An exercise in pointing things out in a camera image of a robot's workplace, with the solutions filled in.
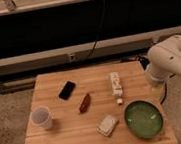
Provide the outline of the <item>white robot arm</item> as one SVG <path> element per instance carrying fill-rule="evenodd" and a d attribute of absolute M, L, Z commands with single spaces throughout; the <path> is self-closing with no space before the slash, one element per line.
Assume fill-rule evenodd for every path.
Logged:
<path fill-rule="evenodd" d="M 151 86 L 153 98 L 162 102 L 166 95 L 166 80 L 170 74 L 181 77 L 181 35 L 168 37 L 153 45 L 147 53 L 149 64 L 145 69 L 145 79 Z"/>

